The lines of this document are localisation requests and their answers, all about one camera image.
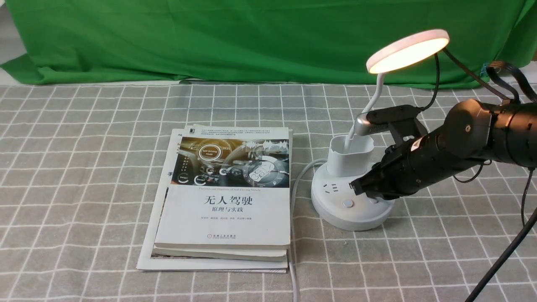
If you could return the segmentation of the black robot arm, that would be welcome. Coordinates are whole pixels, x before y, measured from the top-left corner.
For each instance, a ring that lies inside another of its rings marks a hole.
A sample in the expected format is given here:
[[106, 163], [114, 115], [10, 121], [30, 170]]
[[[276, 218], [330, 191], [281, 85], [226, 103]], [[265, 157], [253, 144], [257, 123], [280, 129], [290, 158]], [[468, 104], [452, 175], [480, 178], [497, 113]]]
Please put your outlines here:
[[394, 200], [487, 160], [536, 168], [536, 114], [535, 103], [460, 102], [440, 127], [397, 146], [349, 186], [356, 195]]

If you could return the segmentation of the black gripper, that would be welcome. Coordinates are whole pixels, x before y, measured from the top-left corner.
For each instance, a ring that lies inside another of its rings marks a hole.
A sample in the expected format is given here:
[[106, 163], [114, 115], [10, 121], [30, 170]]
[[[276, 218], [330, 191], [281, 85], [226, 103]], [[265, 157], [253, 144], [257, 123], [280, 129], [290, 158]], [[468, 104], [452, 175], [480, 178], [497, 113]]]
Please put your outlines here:
[[398, 146], [369, 172], [351, 181], [350, 187], [355, 195], [397, 199], [461, 172], [462, 160], [447, 151], [444, 134], [441, 126], [415, 140], [418, 147], [414, 150], [414, 143]]

